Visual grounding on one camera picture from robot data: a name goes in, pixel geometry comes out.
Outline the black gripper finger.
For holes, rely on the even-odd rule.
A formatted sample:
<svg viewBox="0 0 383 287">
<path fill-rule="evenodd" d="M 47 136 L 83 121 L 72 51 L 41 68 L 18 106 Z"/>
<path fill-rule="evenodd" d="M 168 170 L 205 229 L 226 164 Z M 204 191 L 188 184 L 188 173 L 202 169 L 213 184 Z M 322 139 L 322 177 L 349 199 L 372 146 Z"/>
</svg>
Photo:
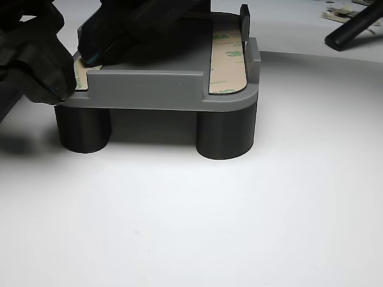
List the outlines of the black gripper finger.
<svg viewBox="0 0 383 287">
<path fill-rule="evenodd" d="M 67 99 L 70 97 L 77 86 L 74 72 L 74 60 L 70 52 L 57 39 L 57 61 L 59 62 L 60 86 L 56 88 L 58 99 Z"/>
<path fill-rule="evenodd" d="M 24 48 L 17 56 L 22 90 L 34 103 L 59 105 L 68 96 L 63 74 L 37 48 Z"/>
</svg>

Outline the black teal tipped gripper finger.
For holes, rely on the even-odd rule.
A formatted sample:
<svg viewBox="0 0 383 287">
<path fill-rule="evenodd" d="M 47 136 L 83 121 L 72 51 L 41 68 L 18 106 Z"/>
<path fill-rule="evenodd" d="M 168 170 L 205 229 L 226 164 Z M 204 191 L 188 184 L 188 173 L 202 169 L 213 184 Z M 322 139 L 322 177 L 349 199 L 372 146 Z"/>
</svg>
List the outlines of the black teal tipped gripper finger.
<svg viewBox="0 0 383 287">
<path fill-rule="evenodd" d="M 136 44 L 124 26 L 124 16 L 115 7 L 100 7 L 83 23 L 78 52 L 86 66 L 117 63 Z"/>
</svg>

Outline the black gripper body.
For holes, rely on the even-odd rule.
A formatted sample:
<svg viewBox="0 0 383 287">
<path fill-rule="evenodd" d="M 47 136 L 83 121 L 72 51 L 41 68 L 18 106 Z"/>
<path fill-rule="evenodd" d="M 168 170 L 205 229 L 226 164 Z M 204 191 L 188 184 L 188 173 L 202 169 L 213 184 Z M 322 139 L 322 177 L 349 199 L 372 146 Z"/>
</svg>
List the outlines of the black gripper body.
<svg viewBox="0 0 383 287">
<path fill-rule="evenodd" d="M 141 28 L 172 23 L 188 11 L 208 11 L 211 1 L 101 1 L 124 24 Z"/>
</svg>

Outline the black gripper body with camera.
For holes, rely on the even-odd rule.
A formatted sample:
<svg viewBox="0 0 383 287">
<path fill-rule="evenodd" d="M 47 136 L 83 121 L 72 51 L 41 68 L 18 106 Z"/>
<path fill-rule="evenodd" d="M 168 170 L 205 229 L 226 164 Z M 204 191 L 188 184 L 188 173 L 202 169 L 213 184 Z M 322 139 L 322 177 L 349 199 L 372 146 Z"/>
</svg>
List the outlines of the black gripper body with camera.
<svg viewBox="0 0 383 287">
<path fill-rule="evenodd" d="M 25 96 L 17 56 L 37 48 L 59 70 L 57 34 L 64 18 L 53 1 L 1 1 L 1 117 Z"/>
</svg>

